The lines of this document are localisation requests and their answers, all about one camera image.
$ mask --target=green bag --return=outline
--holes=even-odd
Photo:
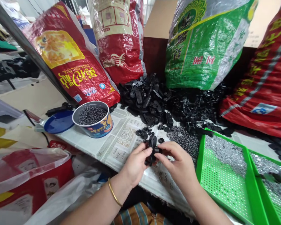
[[[166,49],[168,88],[213,90],[241,55],[258,0],[179,0]]]

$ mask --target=cup of black pellets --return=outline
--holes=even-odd
[[[113,128],[113,120],[106,103],[93,101],[79,106],[72,115],[73,122],[88,136],[100,138]]]

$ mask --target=gold bangle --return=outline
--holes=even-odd
[[[111,193],[112,193],[112,195],[113,195],[115,201],[118,203],[119,206],[123,207],[123,205],[122,205],[121,203],[119,203],[118,199],[117,199],[116,196],[115,196],[115,193],[114,193],[113,190],[112,190],[112,187],[111,187],[111,184],[110,184],[110,178],[108,178],[108,184],[109,184],[109,189],[110,189],[110,191],[111,191]]]

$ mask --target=perforated tray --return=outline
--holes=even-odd
[[[221,163],[212,149],[205,148],[205,135],[200,143],[196,174],[201,186],[221,207],[246,224],[269,224],[262,205],[248,149],[218,133],[214,135],[243,149],[247,163],[245,179],[228,164]]]
[[[281,166],[281,162],[279,162],[279,161],[271,159],[267,156],[254,152],[252,150],[249,150],[249,151],[252,152],[253,154],[264,157],[265,159],[270,160],[273,163]],[[280,200],[275,196],[275,194],[271,194],[267,191],[265,185],[263,184],[262,179],[259,177],[258,170],[255,166],[253,159],[251,158],[251,155],[250,155],[250,159],[251,159],[251,162],[253,165],[254,174],[256,175],[257,185],[260,190],[261,198],[263,201],[263,205],[264,205],[269,223],[271,225],[281,225],[281,206],[279,206],[279,204],[281,205],[281,203],[279,203]]]

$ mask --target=red bag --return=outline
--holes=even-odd
[[[142,0],[89,0],[99,58],[116,85],[146,76]]]
[[[64,3],[52,6],[23,33],[79,105],[102,101],[111,107],[120,101],[95,46]]]
[[[12,220],[17,215],[26,222],[73,177],[71,156],[60,148],[26,149],[2,157],[0,216],[5,213]]]
[[[268,26],[250,70],[221,106],[230,122],[281,138],[281,10]]]

